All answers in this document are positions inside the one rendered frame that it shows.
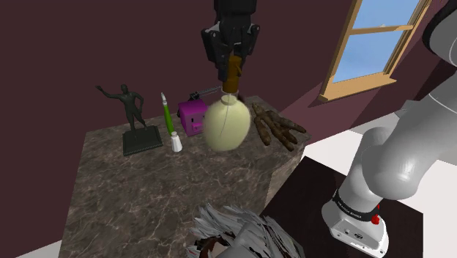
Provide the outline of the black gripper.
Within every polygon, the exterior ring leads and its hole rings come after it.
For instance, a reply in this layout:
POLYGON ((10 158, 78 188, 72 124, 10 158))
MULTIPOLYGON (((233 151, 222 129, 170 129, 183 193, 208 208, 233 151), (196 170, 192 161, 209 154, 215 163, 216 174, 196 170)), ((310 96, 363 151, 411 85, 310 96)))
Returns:
POLYGON ((209 61, 218 70, 218 80, 227 80, 229 47, 240 43, 238 56, 243 67, 253 53, 260 26, 251 22, 257 0, 214 0, 215 25, 201 30, 201 38, 209 61))

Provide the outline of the cream vase with brown neck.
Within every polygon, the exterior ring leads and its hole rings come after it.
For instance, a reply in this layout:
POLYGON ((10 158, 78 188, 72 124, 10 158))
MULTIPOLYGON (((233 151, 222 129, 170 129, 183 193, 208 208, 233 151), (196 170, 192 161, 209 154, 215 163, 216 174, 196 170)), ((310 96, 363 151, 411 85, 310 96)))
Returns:
POLYGON ((250 129, 250 111, 238 99, 241 61, 239 56, 230 55, 227 79, 222 85, 222 95, 218 101, 209 106, 204 115, 204 138, 214 151, 222 152, 238 148, 250 129))

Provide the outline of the black and grey tool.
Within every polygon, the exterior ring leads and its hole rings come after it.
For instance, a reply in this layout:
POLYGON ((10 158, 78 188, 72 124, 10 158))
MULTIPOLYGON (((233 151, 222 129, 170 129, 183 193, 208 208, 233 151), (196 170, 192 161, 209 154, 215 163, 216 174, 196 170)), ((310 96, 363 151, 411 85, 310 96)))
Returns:
POLYGON ((216 86, 216 87, 209 88, 209 89, 204 89, 204 90, 201 90, 201 91, 198 91, 198 92, 191 92, 189 101, 198 100, 203 96, 216 93, 216 92, 220 91, 221 88, 222 88, 222 86, 216 86))

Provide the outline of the magenta cube toy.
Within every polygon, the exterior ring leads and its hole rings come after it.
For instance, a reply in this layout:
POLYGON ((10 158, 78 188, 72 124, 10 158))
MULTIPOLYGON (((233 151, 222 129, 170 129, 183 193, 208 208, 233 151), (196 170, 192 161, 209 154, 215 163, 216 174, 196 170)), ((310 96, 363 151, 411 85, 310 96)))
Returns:
POLYGON ((203 130, 207 105, 203 100, 189 100, 178 104, 179 117, 187 136, 194 136, 203 130))

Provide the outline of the brown branched root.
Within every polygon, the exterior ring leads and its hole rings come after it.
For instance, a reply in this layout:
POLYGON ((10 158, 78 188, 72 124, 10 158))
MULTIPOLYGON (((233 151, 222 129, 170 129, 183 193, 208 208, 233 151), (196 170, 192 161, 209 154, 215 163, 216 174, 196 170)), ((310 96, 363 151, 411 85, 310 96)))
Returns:
POLYGON ((265 146, 269 146, 272 141, 268 130, 289 152, 294 150, 294 144, 298 144, 297 138, 290 133, 290 130, 307 133, 301 125, 281 117, 272 110, 265 110, 258 103, 252 103, 252 108, 256 114, 253 118, 254 125, 265 146))

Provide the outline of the green and white pen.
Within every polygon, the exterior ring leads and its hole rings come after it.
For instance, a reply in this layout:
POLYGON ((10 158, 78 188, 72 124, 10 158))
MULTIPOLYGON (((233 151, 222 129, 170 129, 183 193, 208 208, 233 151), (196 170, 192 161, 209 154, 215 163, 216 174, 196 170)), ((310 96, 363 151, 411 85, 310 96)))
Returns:
POLYGON ((170 111, 168 108, 168 102, 166 100, 166 96, 162 92, 160 93, 160 95, 161 95, 161 99, 162 99, 162 103, 163 103, 164 118, 165 118, 165 122, 166 122, 167 131, 168 131, 169 135, 171 136, 172 133, 174 132, 174 125, 173 125, 171 114, 170 114, 170 111))

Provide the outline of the dark statue of a man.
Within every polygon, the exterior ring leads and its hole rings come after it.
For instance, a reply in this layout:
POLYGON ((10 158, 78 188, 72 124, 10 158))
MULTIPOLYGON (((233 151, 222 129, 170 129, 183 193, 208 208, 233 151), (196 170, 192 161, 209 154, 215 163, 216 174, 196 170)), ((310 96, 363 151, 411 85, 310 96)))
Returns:
POLYGON ((122 134, 123 156, 129 156, 162 147, 163 142, 155 125, 147 125, 142 117, 144 99, 136 92, 131 92, 126 84, 122 84, 121 93, 107 93, 101 86, 95 86, 106 97, 120 100, 124 107, 130 130, 122 134))

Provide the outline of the wooden framed window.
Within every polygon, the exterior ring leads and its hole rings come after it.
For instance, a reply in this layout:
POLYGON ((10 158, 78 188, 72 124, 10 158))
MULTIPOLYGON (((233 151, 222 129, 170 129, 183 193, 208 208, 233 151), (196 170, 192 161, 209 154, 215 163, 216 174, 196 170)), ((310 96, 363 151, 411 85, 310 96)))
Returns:
POLYGON ((352 0, 318 99, 341 99, 395 82, 392 73, 432 0, 352 0))

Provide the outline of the brown marble table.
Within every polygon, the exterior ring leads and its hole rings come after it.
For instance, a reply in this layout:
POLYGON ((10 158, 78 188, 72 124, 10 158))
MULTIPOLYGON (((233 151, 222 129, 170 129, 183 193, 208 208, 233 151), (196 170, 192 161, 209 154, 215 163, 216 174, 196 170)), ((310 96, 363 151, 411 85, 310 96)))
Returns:
POLYGON ((164 119, 163 146, 122 154, 126 125, 86 134, 59 258, 185 258, 198 210, 235 204, 261 212, 300 162, 310 135, 288 151, 264 145, 255 128, 235 150, 214 152, 202 135, 179 133, 174 152, 164 119))

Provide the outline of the dark robot stand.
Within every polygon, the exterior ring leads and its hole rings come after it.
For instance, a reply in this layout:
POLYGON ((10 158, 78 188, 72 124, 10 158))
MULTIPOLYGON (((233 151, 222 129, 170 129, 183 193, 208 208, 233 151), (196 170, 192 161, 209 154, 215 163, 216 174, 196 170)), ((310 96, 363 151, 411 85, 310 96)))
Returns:
MULTIPOLYGON (((272 198, 268 215, 304 249, 305 258, 372 258, 336 240, 322 218, 328 202, 345 176, 305 157, 272 198)), ((423 258, 423 214, 398 201, 380 202, 380 216, 390 239, 383 258, 423 258)))

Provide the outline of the white spiky feathery object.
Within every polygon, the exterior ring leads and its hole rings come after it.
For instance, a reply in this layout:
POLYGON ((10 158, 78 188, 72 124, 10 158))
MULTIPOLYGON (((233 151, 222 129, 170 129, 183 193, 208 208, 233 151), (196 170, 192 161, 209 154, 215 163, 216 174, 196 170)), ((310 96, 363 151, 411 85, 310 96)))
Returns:
POLYGON ((197 237, 187 258, 305 258, 302 246, 269 216, 227 206, 229 214, 210 204, 199 209, 190 230, 197 237))

